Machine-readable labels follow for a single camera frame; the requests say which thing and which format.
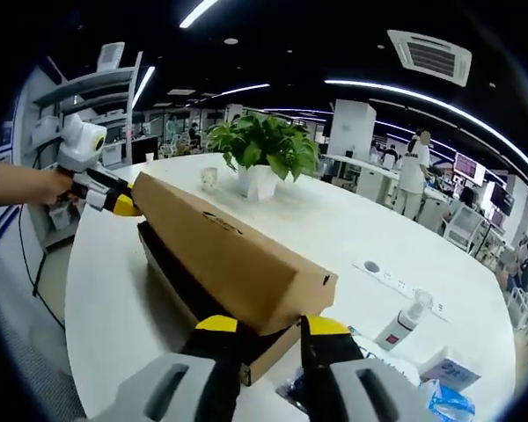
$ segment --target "blue packaging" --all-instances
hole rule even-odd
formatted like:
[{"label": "blue packaging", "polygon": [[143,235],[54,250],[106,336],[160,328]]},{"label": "blue packaging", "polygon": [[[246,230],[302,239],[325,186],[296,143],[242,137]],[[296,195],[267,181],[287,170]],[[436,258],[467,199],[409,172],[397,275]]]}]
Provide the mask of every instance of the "blue packaging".
[{"label": "blue packaging", "polygon": [[471,422],[475,416],[475,404],[438,380],[430,380],[420,387],[427,400],[427,408],[443,422]]}]

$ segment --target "white flower pot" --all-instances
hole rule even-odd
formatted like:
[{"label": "white flower pot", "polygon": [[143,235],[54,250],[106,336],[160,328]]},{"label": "white flower pot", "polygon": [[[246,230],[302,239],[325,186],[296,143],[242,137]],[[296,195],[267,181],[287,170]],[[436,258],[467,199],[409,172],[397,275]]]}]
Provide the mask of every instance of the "white flower pot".
[{"label": "white flower pot", "polygon": [[268,200],[274,196],[277,175],[269,165],[255,165],[250,169],[238,167],[238,189],[249,200]]}]

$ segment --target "air conditioner vent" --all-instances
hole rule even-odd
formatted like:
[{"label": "air conditioner vent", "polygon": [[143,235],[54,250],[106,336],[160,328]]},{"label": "air conditioner vent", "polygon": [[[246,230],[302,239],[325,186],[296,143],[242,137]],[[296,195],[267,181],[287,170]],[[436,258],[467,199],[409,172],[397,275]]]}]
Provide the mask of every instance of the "air conditioner vent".
[{"label": "air conditioner vent", "polygon": [[407,45],[415,66],[444,73],[450,77],[454,76],[455,55],[438,48],[427,47],[413,42],[408,42]]},{"label": "air conditioner vent", "polygon": [[472,54],[450,42],[403,31],[387,31],[405,69],[466,86]]}]

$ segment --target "potted plant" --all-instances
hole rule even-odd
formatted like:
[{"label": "potted plant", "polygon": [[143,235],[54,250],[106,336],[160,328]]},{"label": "potted plant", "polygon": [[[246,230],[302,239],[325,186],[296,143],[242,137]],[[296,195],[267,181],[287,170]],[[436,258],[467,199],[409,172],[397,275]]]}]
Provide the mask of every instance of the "potted plant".
[{"label": "potted plant", "polygon": [[313,173],[319,160],[317,145],[301,126],[291,126],[275,117],[247,115],[232,123],[223,122],[209,134],[210,147],[222,152],[234,171],[238,163],[240,192],[250,199],[274,195],[277,179],[288,174],[296,181],[302,172]]}]

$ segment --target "robotic arm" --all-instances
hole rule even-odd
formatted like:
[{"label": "robotic arm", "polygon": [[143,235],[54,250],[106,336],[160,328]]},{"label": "robotic arm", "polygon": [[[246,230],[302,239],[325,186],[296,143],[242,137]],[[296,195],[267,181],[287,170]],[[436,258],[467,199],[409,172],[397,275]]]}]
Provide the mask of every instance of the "robotic arm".
[{"label": "robotic arm", "polygon": [[121,216],[141,215],[131,197],[133,185],[99,162],[106,132],[105,127],[82,122],[78,114],[71,114],[62,132],[59,167],[73,175],[72,191],[92,207]]},{"label": "robotic arm", "polygon": [[[238,321],[197,324],[181,353],[152,361],[92,422],[230,422],[240,392]],[[304,404],[311,422],[435,422],[417,389],[381,360],[364,359],[344,325],[301,317]]]}]

